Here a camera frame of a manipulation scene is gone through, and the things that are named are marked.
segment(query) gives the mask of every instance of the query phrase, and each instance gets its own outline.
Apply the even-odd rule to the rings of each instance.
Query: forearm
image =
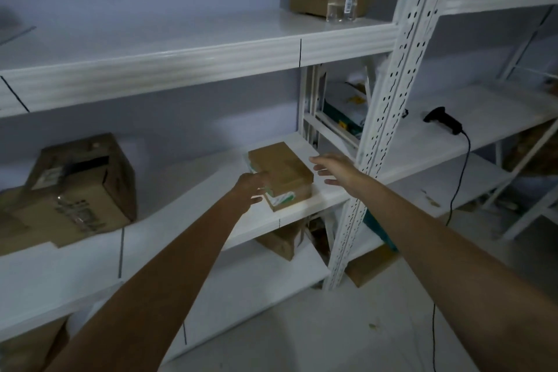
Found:
[[[479,366],[512,370],[534,341],[541,361],[552,353],[543,348],[558,337],[558,309],[548,298],[372,178],[359,192]]]
[[[241,215],[228,193],[126,282],[47,372],[157,370]]]

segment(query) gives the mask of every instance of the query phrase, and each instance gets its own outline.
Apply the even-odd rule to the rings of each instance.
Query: left hand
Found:
[[[238,178],[229,194],[236,203],[239,203],[242,213],[246,213],[250,206],[262,201],[261,197],[255,196],[264,194],[267,185],[269,185],[269,174],[267,172],[245,173]]]

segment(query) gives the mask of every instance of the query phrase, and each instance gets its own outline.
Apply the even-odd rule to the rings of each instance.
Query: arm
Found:
[[[326,183],[360,199],[387,231],[479,369],[552,370],[558,307],[492,256],[353,167],[310,158]]]
[[[46,372],[156,371],[234,225],[262,199],[252,196],[263,194],[265,180],[264,174],[243,174],[116,291]]]

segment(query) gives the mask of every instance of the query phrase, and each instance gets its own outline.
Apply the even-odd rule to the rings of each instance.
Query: gray floor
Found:
[[[558,302],[558,226],[540,219],[495,241],[513,216],[456,211],[452,227]],[[161,371],[432,371],[432,300],[400,259],[360,289],[308,289],[193,349]],[[476,367],[436,312],[436,368]]]

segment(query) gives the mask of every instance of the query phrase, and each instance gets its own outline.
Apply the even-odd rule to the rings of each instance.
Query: black cord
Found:
[[[469,153],[471,153],[471,140],[465,131],[461,131],[461,133],[467,139],[467,154],[465,155],[465,162],[463,163],[463,169],[461,170],[461,175],[459,175],[459,182],[457,183],[457,189],[455,190],[454,196],[451,198],[450,201],[450,214],[448,216],[448,220],[446,221],[446,226],[449,225],[451,221],[451,215],[453,214],[453,202],[457,197],[457,193],[461,188],[461,181],[463,181],[463,174],[465,173],[465,168],[467,167],[467,161],[469,160]],[[436,333],[434,331],[434,317],[436,315],[436,303],[434,303],[434,309],[432,309],[432,368],[434,372],[436,372]]]

